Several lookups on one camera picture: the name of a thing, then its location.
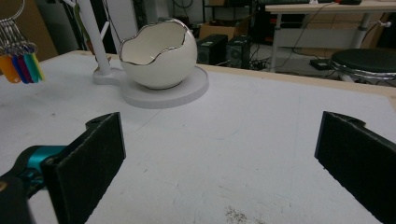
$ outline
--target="black foam pad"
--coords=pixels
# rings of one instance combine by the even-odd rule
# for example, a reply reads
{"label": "black foam pad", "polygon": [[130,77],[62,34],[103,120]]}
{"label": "black foam pad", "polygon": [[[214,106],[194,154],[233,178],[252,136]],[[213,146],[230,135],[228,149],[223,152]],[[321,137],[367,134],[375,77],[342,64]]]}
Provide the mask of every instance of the black foam pad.
{"label": "black foam pad", "polygon": [[383,223],[396,223],[396,145],[364,122],[324,112],[315,157]]}
{"label": "black foam pad", "polygon": [[60,224],[85,223],[125,158],[120,114],[87,123],[88,130],[41,163]]}

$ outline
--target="computer tower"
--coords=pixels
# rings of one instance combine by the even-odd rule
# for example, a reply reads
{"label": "computer tower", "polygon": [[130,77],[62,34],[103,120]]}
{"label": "computer tower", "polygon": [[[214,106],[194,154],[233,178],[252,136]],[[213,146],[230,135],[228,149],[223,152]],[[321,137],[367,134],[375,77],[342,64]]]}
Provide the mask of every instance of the computer tower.
{"label": "computer tower", "polygon": [[197,42],[198,63],[216,65],[226,62],[227,35],[209,35]]}
{"label": "computer tower", "polygon": [[[281,28],[300,28],[305,14],[283,14]],[[265,11],[265,5],[259,5],[254,17],[254,25],[250,30],[253,42],[272,45],[274,42],[276,15]]]}
{"label": "computer tower", "polygon": [[229,67],[249,69],[250,36],[241,35],[231,39],[226,46],[226,60]]}

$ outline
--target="black electronic device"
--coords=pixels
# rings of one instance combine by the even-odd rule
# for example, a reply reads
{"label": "black electronic device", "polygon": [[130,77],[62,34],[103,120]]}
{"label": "black electronic device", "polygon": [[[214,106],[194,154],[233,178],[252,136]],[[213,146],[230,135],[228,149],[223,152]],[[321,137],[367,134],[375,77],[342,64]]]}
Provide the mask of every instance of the black electronic device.
{"label": "black electronic device", "polygon": [[329,59],[315,59],[309,61],[309,64],[319,71],[331,70],[329,66]]}
{"label": "black electronic device", "polygon": [[244,7],[250,4],[250,0],[228,0],[231,7]]}
{"label": "black electronic device", "polygon": [[225,63],[227,35],[209,35],[197,42],[198,63],[217,65]]}
{"label": "black electronic device", "polygon": [[[333,0],[318,0],[319,3],[331,3]],[[259,0],[260,5],[294,5],[308,4],[309,0]]]}
{"label": "black electronic device", "polygon": [[[303,25],[304,17],[305,14],[283,14],[280,27],[301,28]],[[274,41],[276,20],[277,16],[271,14],[268,11],[265,11],[265,6],[259,7],[259,10],[256,12],[254,17],[254,25],[249,31],[253,42],[265,45],[272,45]]]}
{"label": "black electronic device", "polygon": [[226,60],[229,67],[249,69],[250,36],[236,36],[227,43]]}
{"label": "black electronic device", "polygon": [[360,5],[361,0],[341,0],[340,5]]}

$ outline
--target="black stool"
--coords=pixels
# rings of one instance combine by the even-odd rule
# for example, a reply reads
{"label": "black stool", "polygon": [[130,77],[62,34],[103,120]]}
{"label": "black stool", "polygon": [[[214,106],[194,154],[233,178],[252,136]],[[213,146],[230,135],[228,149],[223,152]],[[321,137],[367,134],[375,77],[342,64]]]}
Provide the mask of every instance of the black stool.
{"label": "black stool", "polygon": [[346,49],[332,55],[330,66],[339,75],[390,80],[396,78],[396,52],[381,49]]}

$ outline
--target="eggshell bowl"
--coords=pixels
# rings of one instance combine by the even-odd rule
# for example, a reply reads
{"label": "eggshell bowl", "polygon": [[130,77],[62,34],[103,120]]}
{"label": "eggshell bowl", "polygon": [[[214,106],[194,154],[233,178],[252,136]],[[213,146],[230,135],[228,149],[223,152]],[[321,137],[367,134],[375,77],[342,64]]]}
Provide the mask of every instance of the eggshell bowl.
{"label": "eggshell bowl", "polygon": [[167,89],[190,75],[197,47],[181,21],[161,21],[144,26],[120,45],[120,62],[133,81],[151,89]]}

